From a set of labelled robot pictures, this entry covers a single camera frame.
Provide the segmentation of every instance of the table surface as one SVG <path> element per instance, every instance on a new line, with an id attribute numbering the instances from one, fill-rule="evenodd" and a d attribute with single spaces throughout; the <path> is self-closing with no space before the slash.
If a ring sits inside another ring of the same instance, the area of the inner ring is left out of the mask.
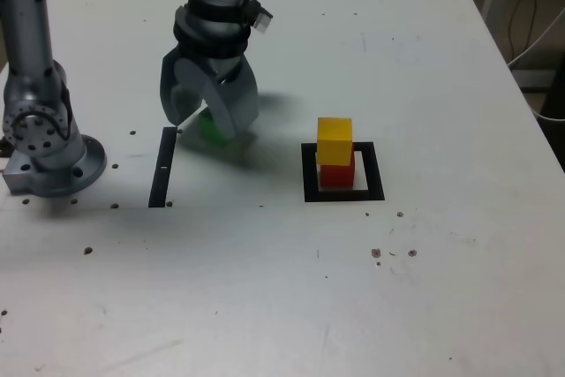
<path id="1" fill-rule="evenodd" d="M 260 0 L 246 149 L 203 151 L 186 124 L 173 207 L 149 209 L 184 1 L 48 0 L 109 167 L 60 200 L 0 186 L 0 376 L 565 369 L 565 177 L 471 0 Z M 317 117 L 374 143 L 386 200 L 304 203 Z"/>

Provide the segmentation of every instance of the robotic arm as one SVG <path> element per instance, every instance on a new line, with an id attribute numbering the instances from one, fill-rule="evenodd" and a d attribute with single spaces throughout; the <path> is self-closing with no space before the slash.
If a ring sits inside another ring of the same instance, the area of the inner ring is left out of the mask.
<path id="1" fill-rule="evenodd" d="M 206 101 L 226 139 L 259 115 L 257 84 L 245 59 L 251 27 L 265 32 L 273 16 L 256 0 L 188 0 L 175 14 L 178 45 L 163 59 L 161 101 L 179 125 Z"/>
<path id="2" fill-rule="evenodd" d="M 102 145 L 81 135 L 66 77 L 53 60 L 45 0 L 0 0 L 9 61 L 3 130 L 14 147 L 4 180 L 13 193 L 77 192 L 104 171 Z M 188 0 L 175 15 L 178 45 L 164 59 L 161 100 L 178 125 L 206 101 L 227 139 L 258 116 L 257 85 L 244 52 L 251 26 L 272 19 L 256 0 Z"/>
<path id="3" fill-rule="evenodd" d="M 0 0 L 9 61 L 3 130 L 15 146 L 4 180 L 13 193 L 77 192 L 106 166 L 102 145 L 79 132 L 66 77 L 53 60 L 45 0 Z"/>

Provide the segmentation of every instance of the yellow cube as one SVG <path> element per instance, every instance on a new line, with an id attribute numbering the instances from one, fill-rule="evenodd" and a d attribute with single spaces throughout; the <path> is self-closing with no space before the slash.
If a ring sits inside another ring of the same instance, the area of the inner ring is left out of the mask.
<path id="1" fill-rule="evenodd" d="M 319 165 L 349 165 L 352 148 L 351 118 L 318 118 Z"/>

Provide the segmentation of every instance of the stacked cubes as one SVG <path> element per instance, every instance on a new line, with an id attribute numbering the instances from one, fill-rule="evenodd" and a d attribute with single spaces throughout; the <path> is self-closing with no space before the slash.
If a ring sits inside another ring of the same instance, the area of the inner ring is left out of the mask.
<path id="1" fill-rule="evenodd" d="M 352 188 L 355 156 L 350 118 L 318 118 L 317 152 L 320 187 Z"/>

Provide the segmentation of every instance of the red cube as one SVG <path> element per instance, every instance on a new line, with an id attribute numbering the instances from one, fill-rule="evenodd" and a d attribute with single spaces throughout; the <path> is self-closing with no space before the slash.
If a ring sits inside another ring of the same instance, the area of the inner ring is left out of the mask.
<path id="1" fill-rule="evenodd" d="M 339 187 L 352 188 L 355 177 L 355 151 L 351 149 L 351 161 L 349 165 L 321 165 L 320 187 L 324 189 Z"/>

